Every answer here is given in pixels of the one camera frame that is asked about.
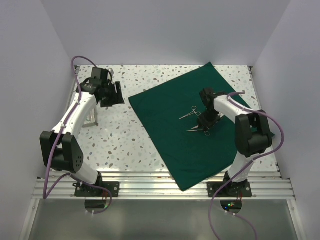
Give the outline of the silver forceps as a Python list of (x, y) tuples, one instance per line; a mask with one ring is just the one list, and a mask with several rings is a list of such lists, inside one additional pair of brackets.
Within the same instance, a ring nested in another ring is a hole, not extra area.
[(199, 133), (204, 133), (205, 136), (210, 136), (210, 132), (206, 131), (204, 129), (191, 129), (191, 130), (187, 130), (187, 132), (199, 132)]
[(179, 118), (179, 120), (184, 119), (186, 117), (189, 117), (191, 115), (196, 115), (197, 117), (201, 115), (200, 111), (197, 111), (197, 107), (196, 106), (192, 106), (191, 108), (191, 112), (187, 113), (186, 115), (182, 116)]

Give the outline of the white suture packet printed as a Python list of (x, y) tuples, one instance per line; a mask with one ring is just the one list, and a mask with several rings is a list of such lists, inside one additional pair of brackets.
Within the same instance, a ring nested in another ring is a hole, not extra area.
[(87, 121), (88, 121), (89, 123), (94, 123), (94, 122), (96, 121), (96, 110), (95, 110), (95, 109), (93, 109), (93, 110), (90, 112), (89, 116), (87, 117)]

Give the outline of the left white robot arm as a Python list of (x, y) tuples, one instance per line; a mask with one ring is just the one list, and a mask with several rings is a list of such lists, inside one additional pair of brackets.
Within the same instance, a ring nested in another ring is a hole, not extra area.
[(61, 121), (51, 131), (43, 131), (40, 135), (44, 165), (48, 169), (70, 173), (87, 183), (86, 190), (92, 196), (101, 195), (104, 184), (98, 180), (98, 171), (85, 163), (78, 137), (87, 117), (97, 105), (109, 108), (124, 103), (119, 81), (90, 77), (79, 84)]

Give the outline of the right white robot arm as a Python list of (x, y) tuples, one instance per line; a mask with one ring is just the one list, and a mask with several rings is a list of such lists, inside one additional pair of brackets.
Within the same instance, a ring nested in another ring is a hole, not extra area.
[(224, 177), (222, 189), (227, 196), (235, 196), (241, 190), (241, 185), (248, 181), (254, 158), (264, 154), (272, 145), (266, 113), (250, 110), (238, 102), (232, 103), (230, 95), (214, 92), (211, 87), (204, 88), (199, 95), (205, 111), (198, 115), (197, 126), (191, 131), (201, 131), (208, 135), (209, 129), (222, 117), (234, 123), (237, 153)]

